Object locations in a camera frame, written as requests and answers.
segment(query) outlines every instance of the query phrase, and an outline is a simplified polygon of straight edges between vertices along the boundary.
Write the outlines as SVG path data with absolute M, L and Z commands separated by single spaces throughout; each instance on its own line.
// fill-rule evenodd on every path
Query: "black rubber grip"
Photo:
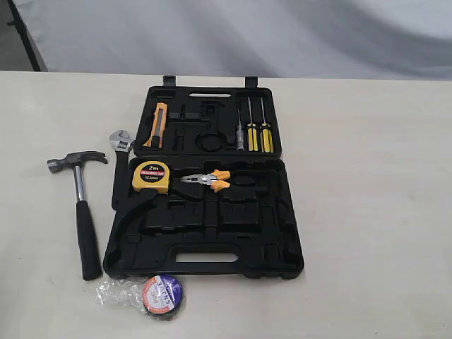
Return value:
M 77 235 L 83 279 L 86 281 L 96 279 L 102 275 L 102 269 L 93 219 L 88 203 L 84 200 L 77 202 Z
M 114 183 L 112 194 L 112 208 L 116 210 L 119 202 L 124 199 L 129 189 L 129 152 L 116 152 L 116 167 L 114 169 Z

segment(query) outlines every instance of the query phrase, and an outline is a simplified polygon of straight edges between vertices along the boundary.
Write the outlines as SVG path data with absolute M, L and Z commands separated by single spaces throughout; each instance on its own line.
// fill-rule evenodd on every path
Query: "black plastic case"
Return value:
M 127 197 L 117 208 L 104 258 L 105 272 L 128 275 L 231 274 L 249 278 L 296 278 L 304 267 L 289 184 L 281 155 L 272 93 L 246 78 L 245 88 L 177 87 L 175 77 L 151 87 L 129 163 Z M 237 150 L 240 110 L 242 125 L 260 126 L 262 110 L 273 132 L 274 153 Z M 156 104 L 168 105 L 163 148 L 143 144 L 149 138 Z M 168 194 L 133 190 L 133 171 L 157 160 L 170 171 Z M 184 175 L 229 170 L 229 189 L 218 193 L 206 185 L 188 184 Z M 234 262 L 177 262 L 180 253 L 232 253 Z

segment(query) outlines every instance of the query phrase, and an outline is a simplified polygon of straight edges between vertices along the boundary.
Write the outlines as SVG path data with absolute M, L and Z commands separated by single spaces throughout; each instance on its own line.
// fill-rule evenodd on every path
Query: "claw hammer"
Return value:
M 93 218 L 90 208 L 85 199 L 85 187 L 83 186 L 82 168 L 89 160 L 107 164 L 105 154 L 95 151 L 69 153 L 63 159 L 51 159 L 47 161 L 50 172 L 57 173 L 64 168 L 72 168 L 76 180 L 77 192 L 77 235 L 78 248 L 82 261 L 82 276 L 84 280 L 93 280 L 102 275 L 99 251 L 97 249 L 97 238 L 95 234 Z

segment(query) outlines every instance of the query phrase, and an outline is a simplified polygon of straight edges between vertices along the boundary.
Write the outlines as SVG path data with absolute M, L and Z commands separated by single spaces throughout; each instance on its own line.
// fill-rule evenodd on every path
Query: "tape measure label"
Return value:
M 158 164 L 146 165 L 140 171 L 140 177 L 145 182 L 159 182 L 165 176 L 165 168 Z
M 143 290 L 143 303 L 149 312 L 167 313 L 180 303 L 180 285 L 175 285 L 173 280 L 173 277 L 166 275 L 156 275 L 148 280 Z

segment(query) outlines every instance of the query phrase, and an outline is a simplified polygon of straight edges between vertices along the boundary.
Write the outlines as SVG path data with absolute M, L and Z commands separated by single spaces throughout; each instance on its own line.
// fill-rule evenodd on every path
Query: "tool kit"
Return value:
M 104 258 L 113 278 L 243 274 L 296 278 L 304 267 L 272 93 L 243 88 L 151 87 L 135 141 L 117 151 Z M 133 145 L 136 157 L 129 161 Z M 233 262 L 178 262 L 185 253 L 228 253 Z

